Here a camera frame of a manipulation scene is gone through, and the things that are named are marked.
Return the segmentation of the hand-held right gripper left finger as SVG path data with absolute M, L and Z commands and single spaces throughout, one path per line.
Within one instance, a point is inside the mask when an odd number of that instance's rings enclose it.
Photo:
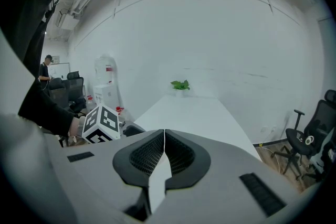
M 164 131 L 62 148 L 52 165 L 78 224 L 138 224 L 165 199 Z

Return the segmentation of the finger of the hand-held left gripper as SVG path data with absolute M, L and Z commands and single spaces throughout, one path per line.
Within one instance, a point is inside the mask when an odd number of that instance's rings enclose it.
M 144 132 L 145 130 L 140 127 L 129 125 L 123 130 L 123 135 L 126 137 L 130 137 Z

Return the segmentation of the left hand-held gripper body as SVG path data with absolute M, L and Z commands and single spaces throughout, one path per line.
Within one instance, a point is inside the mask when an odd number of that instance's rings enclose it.
M 117 111 L 98 105 L 86 115 L 81 137 L 90 144 L 119 140 L 119 123 Z

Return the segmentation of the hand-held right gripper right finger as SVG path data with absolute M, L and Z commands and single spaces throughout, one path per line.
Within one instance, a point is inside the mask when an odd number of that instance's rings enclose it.
M 172 176 L 146 224 L 273 224 L 298 191 L 245 150 L 175 130 L 165 131 Z

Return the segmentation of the person's left forearm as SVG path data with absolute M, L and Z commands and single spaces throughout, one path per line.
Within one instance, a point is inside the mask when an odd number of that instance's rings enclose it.
M 81 137 L 85 121 L 52 101 L 37 79 L 28 90 L 18 115 L 63 137 Z

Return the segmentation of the white water dispenser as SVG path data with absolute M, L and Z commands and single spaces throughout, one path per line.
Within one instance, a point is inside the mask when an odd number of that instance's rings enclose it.
M 120 107 L 117 86 L 113 83 L 94 86 L 93 97 L 97 105 L 103 104 L 113 110 Z

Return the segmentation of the green potted plant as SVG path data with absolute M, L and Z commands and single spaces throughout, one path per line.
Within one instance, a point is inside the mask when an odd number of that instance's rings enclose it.
M 188 91 L 190 91 L 190 84 L 187 80 L 170 82 L 176 97 L 184 98 Z

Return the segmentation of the whiteboard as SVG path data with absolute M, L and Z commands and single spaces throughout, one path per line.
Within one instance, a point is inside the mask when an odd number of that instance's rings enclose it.
M 48 66 L 48 74 L 52 78 L 67 79 L 67 74 L 70 72 L 70 63 L 59 63 Z

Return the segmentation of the black mesh office chair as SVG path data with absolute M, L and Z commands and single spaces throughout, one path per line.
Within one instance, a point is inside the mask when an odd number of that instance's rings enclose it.
M 303 131 L 298 130 L 300 118 L 304 115 L 302 111 L 294 110 L 297 113 L 295 127 L 286 129 L 287 141 L 291 146 L 283 146 L 279 152 L 273 152 L 271 157 L 276 155 L 288 160 L 284 174 L 290 165 L 293 165 L 298 172 L 296 180 L 302 178 L 299 168 L 302 164 L 302 157 L 311 158 L 318 154 L 322 149 L 322 143 L 328 134 L 336 127 L 336 90 L 327 90 L 324 99 L 319 100 L 316 110 Z M 314 136 L 314 142 L 310 145 L 305 144 L 308 136 Z
M 332 135 L 328 142 L 322 147 L 322 153 L 319 159 L 316 159 L 315 172 L 316 182 L 322 181 L 331 170 L 336 161 L 336 127 L 333 129 Z

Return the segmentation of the person's black clothing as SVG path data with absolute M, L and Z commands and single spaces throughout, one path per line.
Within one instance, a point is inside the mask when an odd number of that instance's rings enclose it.
M 46 22 L 52 0 L 0 0 L 0 28 L 23 65 L 38 77 Z

